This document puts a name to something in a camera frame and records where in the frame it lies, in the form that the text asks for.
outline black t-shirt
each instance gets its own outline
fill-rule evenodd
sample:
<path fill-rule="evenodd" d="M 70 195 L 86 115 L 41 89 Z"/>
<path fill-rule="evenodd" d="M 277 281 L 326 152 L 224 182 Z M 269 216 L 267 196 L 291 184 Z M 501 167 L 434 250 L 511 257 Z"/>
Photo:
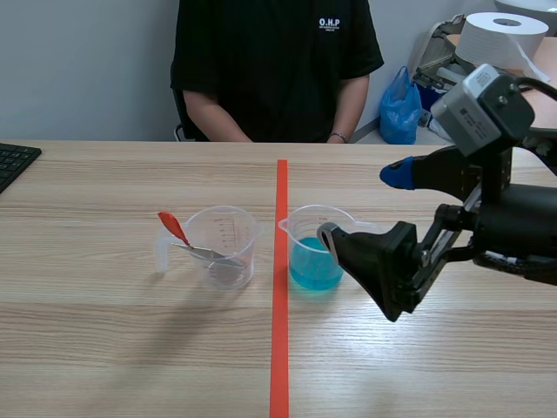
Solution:
<path fill-rule="evenodd" d="M 180 1 L 172 88 L 217 95 L 256 142 L 326 141 L 340 80 L 382 64 L 368 0 Z"/>

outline blue plastic bag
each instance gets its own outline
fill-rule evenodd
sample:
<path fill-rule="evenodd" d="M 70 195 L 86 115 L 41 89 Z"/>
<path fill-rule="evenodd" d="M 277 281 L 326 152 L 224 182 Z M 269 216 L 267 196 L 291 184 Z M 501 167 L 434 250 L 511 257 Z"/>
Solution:
<path fill-rule="evenodd" d="M 421 99 L 418 86 L 410 83 L 410 74 L 402 67 L 386 89 L 379 105 L 379 133 L 388 144 L 412 145 L 416 142 Z"/>

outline office chair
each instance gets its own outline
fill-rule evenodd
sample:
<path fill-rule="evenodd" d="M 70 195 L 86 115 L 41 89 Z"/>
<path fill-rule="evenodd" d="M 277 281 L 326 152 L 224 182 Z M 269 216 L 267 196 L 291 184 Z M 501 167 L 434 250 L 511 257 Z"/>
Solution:
<path fill-rule="evenodd" d="M 176 102 L 176 109 L 178 110 L 178 115 L 180 117 L 180 124 L 174 129 L 174 138 L 178 142 L 182 142 L 180 138 L 180 131 L 182 132 L 182 136 L 185 140 L 188 139 L 188 126 L 193 124 L 190 117 L 188 116 L 188 111 L 185 107 L 185 100 L 184 100 L 184 93 L 179 90 L 172 89 L 172 93 L 174 94 L 174 102 Z"/>
<path fill-rule="evenodd" d="M 181 131 L 182 137 L 186 141 L 204 141 L 201 138 L 204 138 L 205 136 L 188 116 L 188 111 L 185 106 L 184 93 L 180 90 L 174 89 L 172 89 L 172 93 L 174 94 L 174 101 L 176 102 L 176 108 L 178 110 L 178 115 L 180 116 L 180 125 L 178 125 L 174 130 L 174 138 L 178 142 L 182 142 L 182 138 L 180 138 Z"/>

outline blue liquid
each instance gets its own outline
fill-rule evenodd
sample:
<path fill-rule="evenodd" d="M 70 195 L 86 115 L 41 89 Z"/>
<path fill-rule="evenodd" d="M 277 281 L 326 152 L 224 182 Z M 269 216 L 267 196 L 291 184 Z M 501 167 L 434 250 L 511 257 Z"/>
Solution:
<path fill-rule="evenodd" d="M 300 240 L 305 246 L 324 251 L 316 237 Z M 337 286 L 343 270 L 329 253 L 315 253 L 296 245 L 290 254 L 290 274 L 301 286 L 312 290 L 326 290 Z"/>

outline scissors blade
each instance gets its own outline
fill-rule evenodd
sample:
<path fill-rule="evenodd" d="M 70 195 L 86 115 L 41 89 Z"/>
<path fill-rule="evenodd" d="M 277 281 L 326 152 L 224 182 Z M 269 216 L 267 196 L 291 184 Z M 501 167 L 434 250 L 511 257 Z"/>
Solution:
<path fill-rule="evenodd" d="M 190 253 L 196 254 L 198 257 L 207 260 L 214 260 L 216 263 L 223 264 L 225 266 L 232 266 L 232 267 L 243 267 L 242 264 L 238 263 L 234 260 L 227 259 L 224 255 L 217 253 L 213 250 L 208 250 L 206 248 L 196 248 L 194 246 L 185 246 L 183 244 L 174 244 L 175 246 L 179 246 L 180 248 L 184 248 L 186 251 Z"/>

